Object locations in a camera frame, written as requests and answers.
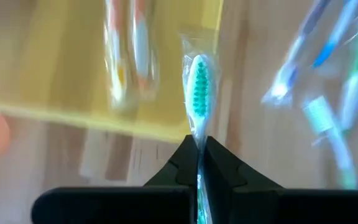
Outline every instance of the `wooden surface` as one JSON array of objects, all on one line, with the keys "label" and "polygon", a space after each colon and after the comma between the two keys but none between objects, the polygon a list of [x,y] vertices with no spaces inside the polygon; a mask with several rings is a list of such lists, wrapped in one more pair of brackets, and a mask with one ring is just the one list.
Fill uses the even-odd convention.
[{"label": "wooden surface", "polygon": [[[224,78],[210,134],[284,187],[334,183],[332,156],[311,146],[315,136],[300,111],[260,104],[310,4],[226,0],[223,9]],[[27,119],[9,123],[12,145],[0,158],[0,219],[9,222],[23,223],[33,199],[54,187],[142,185],[178,146]]]}]

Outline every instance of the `packaged toothbrush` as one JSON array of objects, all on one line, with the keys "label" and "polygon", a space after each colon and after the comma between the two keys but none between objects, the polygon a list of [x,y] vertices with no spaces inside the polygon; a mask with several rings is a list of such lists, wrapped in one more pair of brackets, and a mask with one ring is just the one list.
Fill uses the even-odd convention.
[{"label": "packaged toothbrush", "polygon": [[105,0],[104,62],[108,74],[109,102],[112,108],[120,110],[131,108],[137,103],[131,61],[126,48],[126,2]]},{"label": "packaged toothbrush", "polygon": [[206,32],[202,35],[182,35],[185,106],[193,139],[200,150],[197,176],[198,223],[211,223],[202,158],[207,137],[206,129],[213,115],[220,80],[218,55],[214,51],[212,40]]},{"label": "packaged toothbrush", "polygon": [[160,81],[153,23],[154,7],[155,0],[131,0],[129,48],[133,52],[135,79],[143,100],[155,98]]},{"label": "packaged toothbrush", "polygon": [[324,95],[306,100],[303,113],[313,132],[319,137],[319,145],[331,149],[336,163],[336,181],[344,189],[358,188],[358,177],[352,152]]}]

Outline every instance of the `plastic packaging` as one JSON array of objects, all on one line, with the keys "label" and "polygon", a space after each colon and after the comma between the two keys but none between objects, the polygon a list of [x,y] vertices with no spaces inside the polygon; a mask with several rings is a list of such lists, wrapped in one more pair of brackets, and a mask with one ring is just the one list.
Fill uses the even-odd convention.
[{"label": "plastic packaging", "polygon": [[183,42],[183,91],[191,133],[200,150],[198,171],[198,223],[211,223],[203,178],[202,158],[206,128],[212,118],[220,80],[218,55],[208,31],[188,32]]},{"label": "plastic packaging", "polygon": [[358,0],[314,2],[262,103],[301,108],[336,186],[358,189]]},{"label": "plastic packaging", "polygon": [[125,17],[126,1],[105,0],[104,22],[105,64],[108,90],[113,108],[130,108],[137,101],[131,60],[127,50]]},{"label": "plastic packaging", "polygon": [[131,0],[129,37],[140,97],[153,100],[159,85],[159,62],[154,34],[155,0]]}]

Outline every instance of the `toothbrush head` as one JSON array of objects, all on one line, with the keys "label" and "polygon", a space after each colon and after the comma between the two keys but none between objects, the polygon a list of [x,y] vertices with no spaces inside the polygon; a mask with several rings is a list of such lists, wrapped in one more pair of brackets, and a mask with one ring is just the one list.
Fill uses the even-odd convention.
[{"label": "toothbrush head", "polygon": [[291,91],[298,75],[298,68],[294,63],[284,64],[276,74],[271,89],[262,98],[262,102],[272,102],[282,105],[291,102]]},{"label": "toothbrush head", "polygon": [[332,110],[323,96],[307,103],[303,112],[317,135],[334,127]]},{"label": "toothbrush head", "polygon": [[186,89],[186,109],[194,122],[209,118],[213,85],[213,76],[206,56],[197,55],[190,67]]}]

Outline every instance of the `green bristles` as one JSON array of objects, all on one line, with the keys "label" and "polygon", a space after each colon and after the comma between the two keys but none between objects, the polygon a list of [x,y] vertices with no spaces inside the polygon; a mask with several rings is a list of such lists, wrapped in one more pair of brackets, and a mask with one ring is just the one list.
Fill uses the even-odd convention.
[{"label": "green bristles", "polygon": [[193,108],[195,115],[204,117],[208,112],[208,68],[204,62],[197,64],[197,74],[195,80],[195,88],[193,93]]}]

